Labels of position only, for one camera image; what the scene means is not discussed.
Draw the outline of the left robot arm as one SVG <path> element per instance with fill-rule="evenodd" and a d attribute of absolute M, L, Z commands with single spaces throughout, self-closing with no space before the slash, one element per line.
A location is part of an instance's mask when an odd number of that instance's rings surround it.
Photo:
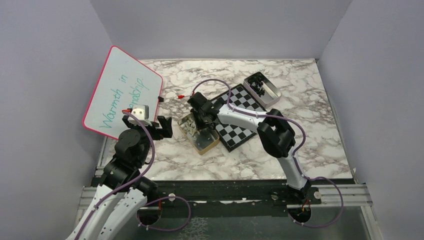
<path fill-rule="evenodd" d="M 127 126 L 115 144 L 115 154 L 104 167 L 96 192 L 69 240 L 112 240 L 131 216 L 144 205 L 157 200 L 158 185 L 140 171 L 150 169 L 155 141 L 173 136 L 172 118 L 158 116 L 157 122 L 144 123 L 132 112 L 123 112 Z"/>

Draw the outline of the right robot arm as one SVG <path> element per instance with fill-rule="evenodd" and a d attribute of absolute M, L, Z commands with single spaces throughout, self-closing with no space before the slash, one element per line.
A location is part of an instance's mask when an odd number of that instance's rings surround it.
<path fill-rule="evenodd" d="M 257 134 L 266 153 L 276 158 L 285 173 L 289 199 L 300 204 L 309 196 L 310 182 L 295 157 L 295 131 L 279 110 L 253 111 L 228 101 L 208 100 L 200 92 L 189 99 L 198 129 L 213 129 L 218 124 L 234 125 Z"/>

